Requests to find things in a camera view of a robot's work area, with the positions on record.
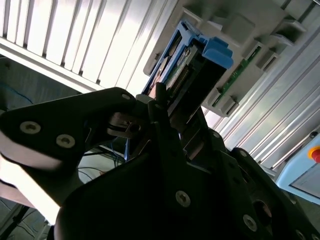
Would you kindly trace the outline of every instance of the bolt head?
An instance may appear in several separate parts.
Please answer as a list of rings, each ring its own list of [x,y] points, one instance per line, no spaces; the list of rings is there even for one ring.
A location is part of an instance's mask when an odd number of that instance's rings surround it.
[[[189,207],[191,204],[191,200],[188,194],[181,190],[175,193],[175,199],[184,208]]]
[[[41,126],[34,121],[24,121],[20,124],[20,130],[25,134],[37,134],[41,130]]]
[[[240,150],[240,154],[241,154],[243,157],[246,157],[246,156],[247,156],[246,152],[245,152],[245,151],[242,151],[242,150]]]
[[[256,232],[258,230],[257,223],[251,216],[243,215],[243,222],[251,231]]]
[[[312,234],[311,236],[312,236],[312,239],[313,239],[313,240],[320,240],[320,238],[319,238],[317,235],[315,235],[315,234]]]
[[[298,235],[298,237],[301,239],[301,240],[306,240],[305,236],[302,234],[301,231],[299,231],[298,229],[295,230],[295,233]]]
[[[124,94],[124,93],[122,94],[122,97],[123,97],[124,99],[127,99],[127,100],[130,100],[130,98],[131,98],[129,95]]]
[[[220,135],[217,132],[213,132],[213,136],[215,136],[217,139],[220,138]]]
[[[56,144],[61,148],[71,149],[76,144],[76,140],[68,134],[61,134],[56,138]]]

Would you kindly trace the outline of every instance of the wire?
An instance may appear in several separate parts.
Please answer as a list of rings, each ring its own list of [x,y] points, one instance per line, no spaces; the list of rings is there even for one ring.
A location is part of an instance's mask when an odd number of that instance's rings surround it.
[[[27,100],[29,103],[31,103],[32,105],[34,104],[34,103],[30,100],[30,98],[28,98],[28,97],[26,97],[25,95],[21,94],[20,92],[18,92],[17,90],[15,90],[14,88],[12,88],[11,86],[9,86],[9,85],[7,85],[7,84],[5,84],[5,83],[3,83],[3,82],[0,82],[0,87],[3,87],[3,88],[5,88],[5,89],[7,89],[7,90],[9,90],[9,91],[11,91],[11,92],[19,95],[20,97],[24,98],[24,99]]]
[[[105,173],[104,171],[102,171],[102,170],[100,170],[98,168],[95,168],[95,167],[91,167],[91,166],[78,167],[78,169],[94,169],[94,170],[97,170],[99,172]]]
[[[92,177],[90,177],[88,174],[86,174],[85,172],[83,172],[83,171],[80,171],[80,170],[78,170],[78,172],[79,173],[82,173],[82,174],[84,174],[84,175],[86,175],[88,178],[90,178],[91,180],[93,180],[93,178]]]
[[[118,138],[118,137],[116,137],[115,139],[113,139],[110,145],[111,145],[111,150],[112,150],[113,154],[114,154],[117,158],[119,158],[120,156],[119,156],[118,154],[116,154],[116,152],[115,152],[115,150],[114,150],[114,141],[115,141],[117,138]]]
[[[109,153],[108,151],[90,152],[90,153],[84,154],[83,156],[86,157],[86,156],[94,156],[94,155],[108,154],[108,153]]]
[[[26,232],[27,234],[29,234],[29,236],[35,238],[35,235],[34,235],[33,233],[31,234],[27,229],[25,229],[25,227],[20,226],[20,225],[18,225],[17,227],[18,227],[18,228],[22,228],[23,230],[25,230],[25,232]]]

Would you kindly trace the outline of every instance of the silver metal panel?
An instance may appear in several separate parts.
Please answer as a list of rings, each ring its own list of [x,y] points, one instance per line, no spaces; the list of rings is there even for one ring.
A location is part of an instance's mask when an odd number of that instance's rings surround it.
[[[52,28],[48,35],[46,59],[58,65],[63,59],[76,2],[75,0],[57,0],[56,2]]]
[[[0,1],[0,37],[7,34],[10,11],[10,0]]]
[[[10,42],[16,41],[17,36],[17,26],[19,19],[19,11],[20,11],[20,0],[11,0],[10,1],[10,11],[9,11],[9,20],[8,20],[8,32],[6,35],[6,39]]]
[[[98,10],[101,5],[101,0],[92,0],[90,5],[90,10],[85,21],[83,34],[81,37],[81,41],[79,47],[77,49],[76,57],[73,63],[72,72],[78,74],[80,72],[84,57],[86,55],[86,51],[89,45],[89,41],[91,38],[92,31],[95,26]]]
[[[318,44],[320,40],[320,35],[313,41],[314,44]],[[275,109],[284,102],[284,99],[288,95],[292,95],[292,90],[304,80],[305,74],[310,71],[310,65],[318,58],[320,52],[314,51],[312,48],[306,49],[301,53],[299,58],[304,59],[304,61],[295,61],[289,67],[289,69],[284,72],[279,78],[276,78],[275,84],[267,91],[263,98],[256,103],[254,109],[246,116],[246,118],[239,123],[237,129],[237,136],[230,135],[226,136],[225,140],[228,142],[228,145],[240,146],[244,141],[248,140],[251,142],[251,146],[255,145],[256,142],[251,140],[253,133],[255,131],[261,131],[261,126],[264,122],[269,121],[270,114],[275,113]],[[300,88],[299,96],[304,96],[306,93],[303,91],[304,88]],[[282,119],[282,114],[286,114],[289,111],[290,105],[283,105],[284,108],[281,108],[276,114],[277,119]],[[251,124],[252,128],[248,129],[245,126]]]
[[[127,12],[121,16],[121,27],[115,33],[110,50],[99,75],[100,85],[110,88],[116,85],[119,75],[133,47],[139,29],[145,19],[151,0],[131,1]]]
[[[140,60],[140,57],[144,51],[146,43],[152,33],[160,13],[165,6],[165,0],[152,1],[149,9],[149,14],[145,17],[138,36],[134,41],[130,53],[126,59],[125,65],[121,71],[121,74],[116,82],[116,86],[126,89],[130,79],[134,73],[134,70]]]
[[[263,167],[276,169],[320,125],[320,15],[316,6],[302,24],[308,29],[278,64],[264,74],[229,118],[208,112],[209,127],[228,148],[246,149]]]
[[[66,46],[64,68],[71,70],[74,66],[80,40],[90,11],[91,0],[82,0],[74,13],[74,23],[70,33],[69,43]]]
[[[141,55],[140,61],[136,66],[136,69],[130,79],[130,82],[126,88],[127,91],[129,91],[132,95],[138,95],[141,93],[145,85],[147,84],[147,81],[149,77],[144,74],[143,70],[144,67],[151,55],[151,53],[154,50],[154,47],[164,30],[167,21],[169,17],[171,16],[171,13],[176,6],[178,0],[167,0],[165,7],[163,9],[159,9],[161,12],[161,15],[154,27],[154,30],[152,32],[152,35],[150,39],[147,42],[147,45],[145,46],[145,49],[143,51],[143,54]]]
[[[27,49],[42,56],[46,43],[47,30],[53,0],[34,0]]]
[[[20,11],[19,11],[18,24],[16,28],[17,30],[16,39],[15,39],[15,43],[20,47],[23,47],[24,43],[27,43],[27,41],[25,42],[25,39],[26,39],[25,36],[26,36],[26,32],[29,33],[29,28],[30,28],[30,26],[28,25],[28,29],[26,31],[27,20],[28,20],[28,10],[30,5],[33,7],[33,3],[34,3],[34,0],[20,1]]]
[[[125,3],[126,0],[108,0],[97,19],[82,68],[82,76],[90,81],[96,82],[98,79]]]

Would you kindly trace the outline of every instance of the blue cable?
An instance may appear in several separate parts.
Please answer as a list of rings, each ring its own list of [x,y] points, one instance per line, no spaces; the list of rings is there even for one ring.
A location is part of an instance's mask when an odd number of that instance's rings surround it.
[[[3,83],[3,82],[0,82],[0,87],[3,87],[17,95],[19,95],[20,97],[24,98],[25,100],[27,100],[29,103],[31,103],[32,105],[34,104],[30,98],[26,97],[25,95],[21,94],[20,92],[18,92],[17,90],[15,90],[14,88],[10,87],[9,85]]]
[[[120,156],[119,156],[118,154],[116,154],[116,152],[115,152],[115,150],[114,150],[114,141],[115,141],[117,138],[118,138],[118,137],[116,137],[115,139],[113,139],[110,145],[111,145],[111,150],[112,150],[113,154],[114,154],[117,158],[119,158]]]

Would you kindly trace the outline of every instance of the light blue panel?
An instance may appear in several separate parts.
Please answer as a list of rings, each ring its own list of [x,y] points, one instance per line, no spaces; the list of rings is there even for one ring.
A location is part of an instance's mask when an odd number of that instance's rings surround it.
[[[275,183],[283,190],[320,205],[320,198],[316,197],[320,196],[320,191],[315,186],[320,185],[315,181],[320,177],[320,167],[315,166],[316,162],[308,158],[309,150],[316,146],[320,146],[320,134],[292,157]]]

